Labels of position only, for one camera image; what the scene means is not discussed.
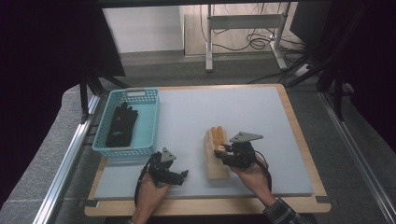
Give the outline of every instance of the table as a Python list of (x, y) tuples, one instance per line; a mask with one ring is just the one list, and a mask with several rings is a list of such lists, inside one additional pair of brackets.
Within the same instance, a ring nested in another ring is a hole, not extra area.
[[(331, 204), (326, 191), (318, 175), (308, 146), (304, 140), (297, 118), (294, 115), (288, 95), (282, 85), (230, 85), (230, 86), (199, 86), (199, 87), (161, 87), (162, 90), (186, 90), (186, 89), (230, 89), (230, 88), (262, 88), (276, 87), (281, 102), (285, 108), (290, 126), (295, 136), (305, 167), (310, 177), (314, 193), (307, 197), (282, 197), (295, 211), (299, 213), (328, 212)], [(106, 158), (102, 158), (96, 177), (92, 184), (89, 200), (94, 206), (86, 206), (85, 213), (90, 217), (128, 217), (134, 211), (134, 201), (95, 201), (93, 195), (101, 174), (106, 165)], [(220, 199), (172, 199), (165, 200), (153, 214), (154, 216), (188, 216), (188, 215), (243, 215), (260, 214), (263, 205), (256, 198), (220, 198)]]

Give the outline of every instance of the white wall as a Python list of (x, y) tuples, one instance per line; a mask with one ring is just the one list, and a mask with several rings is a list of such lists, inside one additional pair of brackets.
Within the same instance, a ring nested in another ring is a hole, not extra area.
[(119, 53), (183, 49), (179, 7), (103, 9)]

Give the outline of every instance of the gray carpet floor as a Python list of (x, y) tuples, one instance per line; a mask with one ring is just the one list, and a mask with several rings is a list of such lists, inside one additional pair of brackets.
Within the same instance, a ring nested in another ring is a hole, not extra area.
[[(245, 84), (260, 77), (268, 78), (260, 79), (255, 83), (276, 83), (281, 79), (281, 75), (271, 76), (279, 72), (272, 54), (219, 56), (215, 59), (213, 73), (205, 72), (202, 57), (184, 58), (178, 54), (172, 57), (170, 59), (161, 55), (123, 55), (122, 62), (127, 76), (120, 80), (134, 87), (146, 87)], [(320, 224), (386, 223), (371, 191), (367, 188), (315, 91), (317, 80), (317, 77), (311, 77), (300, 85), (287, 89), (323, 185), (332, 200), (332, 210), (329, 213), (314, 214), (308, 218), (313, 218), (312, 222)], [(103, 84), (108, 90), (117, 88), (105, 80)], [(102, 101), (99, 106), (103, 108), (104, 104), (105, 101)], [(373, 172), (395, 201), (396, 177), (393, 174), (396, 170), (395, 153), (360, 116), (347, 98), (343, 100), (343, 108), (346, 125), (356, 138)], [(95, 116), (95, 122), (85, 137), (85, 144), (78, 153), (50, 223), (125, 223), (125, 218), (86, 217), (81, 205), (88, 196), (100, 159), (90, 145), (95, 133), (95, 124), (98, 124), (100, 119), (100, 114)], [(58, 118), (20, 183), (2, 207), (0, 223), (32, 223), (79, 121), (79, 88), (75, 87), (64, 94), (63, 106)], [(186, 223), (187, 220), (183, 218), (169, 220), (158, 217), (152, 219), (150, 223), (171, 223), (171, 221)], [(238, 218), (234, 217), (224, 218), (226, 217), (217, 219), (223, 220), (217, 223), (245, 223), (237, 222)], [(255, 216), (243, 217), (243, 219), (248, 220), (248, 223), (261, 221)], [(210, 220), (205, 219), (204, 223), (210, 223)]]

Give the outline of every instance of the hand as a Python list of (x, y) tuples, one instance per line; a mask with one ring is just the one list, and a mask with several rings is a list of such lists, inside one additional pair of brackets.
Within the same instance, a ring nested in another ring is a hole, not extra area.
[(154, 210), (161, 204), (171, 185), (165, 184), (161, 188), (154, 185), (154, 180), (149, 173), (143, 176), (136, 209), (132, 215), (134, 224), (145, 224)]
[[(261, 157), (257, 156), (257, 154), (256, 158), (268, 167), (268, 164)], [(245, 187), (253, 192), (265, 207), (270, 207), (276, 202), (276, 198), (268, 188), (268, 181), (264, 175), (264, 171), (258, 164), (254, 163), (251, 167), (244, 170), (236, 167), (230, 167), (230, 169), (241, 178)]]

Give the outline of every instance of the person's right hand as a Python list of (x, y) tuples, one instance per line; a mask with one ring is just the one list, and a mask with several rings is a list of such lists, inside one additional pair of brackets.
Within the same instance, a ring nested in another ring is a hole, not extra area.
[[(262, 158), (257, 155), (256, 157), (258, 161), (268, 167)], [(268, 188), (268, 181), (264, 175), (264, 171), (258, 164), (254, 163), (249, 168), (243, 170), (236, 167), (230, 167), (230, 169), (241, 178), (245, 187), (252, 191), (265, 207), (270, 207), (276, 202), (276, 198)]]

